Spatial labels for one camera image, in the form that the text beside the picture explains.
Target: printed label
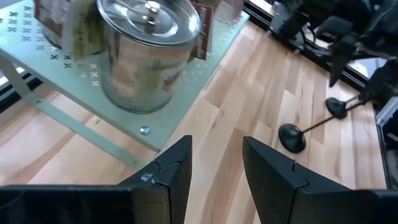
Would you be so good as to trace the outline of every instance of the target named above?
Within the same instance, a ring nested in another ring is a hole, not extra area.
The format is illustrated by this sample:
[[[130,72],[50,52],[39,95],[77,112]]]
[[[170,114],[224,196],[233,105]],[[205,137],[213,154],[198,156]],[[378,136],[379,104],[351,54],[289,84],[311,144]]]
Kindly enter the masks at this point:
[[[193,3],[193,6],[199,14],[201,28],[197,40],[197,45],[192,50],[192,55],[194,57],[206,60],[211,29],[211,20],[213,18],[213,7],[196,3]]]
[[[53,2],[49,0],[34,0],[34,4],[34,17],[57,36],[62,37],[63,24],[53,20]]]
[[[70,36],[73,41],[75,60],[81,60],[101,51],[103,24],[95,3],[94,0],[73,3]]]
[[[51,5],[51,19],[60,24],[63,21],[62,7],[66,0],[53,0]]]

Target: stainless steel canister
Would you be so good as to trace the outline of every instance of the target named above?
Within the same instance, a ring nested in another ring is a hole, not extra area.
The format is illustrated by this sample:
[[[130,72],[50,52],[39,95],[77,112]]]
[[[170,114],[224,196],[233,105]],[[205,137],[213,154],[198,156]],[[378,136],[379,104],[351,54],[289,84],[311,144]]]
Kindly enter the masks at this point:
[[[163,107],[200,31],[187,0],[97,0],[106,24],[101,81],[116,105],[136,113]]]

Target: light wood flooring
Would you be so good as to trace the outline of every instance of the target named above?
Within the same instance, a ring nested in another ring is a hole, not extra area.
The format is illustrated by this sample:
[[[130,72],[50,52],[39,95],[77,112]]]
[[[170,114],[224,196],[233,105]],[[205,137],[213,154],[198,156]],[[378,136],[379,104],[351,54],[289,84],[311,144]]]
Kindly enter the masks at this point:
[[[186,222],[259,223],[243,171],[243,136],[254,136],[352,189],[386,187],[371,105],[306,134],[308,147],[280,145],[284,123],[306,128],[329,116],[324,100],[357,94],[294,55],[250,22],[238,35],[165,149],[193,135],[193,175]],[[36,92],[146,163],[156,154],[47,85]],[[0,114],[0,184],[116,184],[131,169],[23,101]]]

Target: white cross pattern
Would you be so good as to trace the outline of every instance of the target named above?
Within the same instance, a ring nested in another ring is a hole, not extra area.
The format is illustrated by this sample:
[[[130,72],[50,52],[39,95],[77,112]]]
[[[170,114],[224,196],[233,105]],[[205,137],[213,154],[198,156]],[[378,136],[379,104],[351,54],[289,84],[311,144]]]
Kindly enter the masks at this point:
[[[91,85],[92,86],[100,86],[100,81],[92,81]]]

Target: black stand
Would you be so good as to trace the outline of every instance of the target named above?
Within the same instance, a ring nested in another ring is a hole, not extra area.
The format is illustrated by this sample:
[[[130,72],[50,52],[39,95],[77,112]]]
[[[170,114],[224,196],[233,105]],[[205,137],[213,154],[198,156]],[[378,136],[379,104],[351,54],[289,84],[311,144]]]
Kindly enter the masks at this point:
[[[356,103],[356,104],[350,106],[345,111],[347,112],[347,111],[350,111],[360,105],[365,105],[368,101],[369,100],[360,101],[359,103]],[[306,132],[311,131],[314,128],[317,128],[317,127],[325,124],[326,122],[328,122],[334,118],[336,118],[336,117],[330,116],[329,118],[324,119],[323,121],[305,129],[304,131],[301,131],[294,124],[284,124],[279,128],[279,141],[280,141],[280,143],[282,143],[282,145],[285,147],[285,149],[287,149],[289,152],[300,153],[307,146],[304,134]]]
[[[291,50],[303,50],[305,40],[300,30],[308,20],[301,16],[301,13],[292,13],[287,6],[279,4],[269,24],[271,34],[287,44]]]
[[[337,119],[344,119],[347,117],[347,103],[357,99],[358,96],[354,96],[347,101],[337,100],[334,97],[329,97],[325,101],[326,108],[329,113]]]
[[[261,223],[397,223],[396,190],[351,190],[252,137],[242,155]]]
[[[6,185],[0,223],[183,224],[192,179],[192,136],[118,185]]]

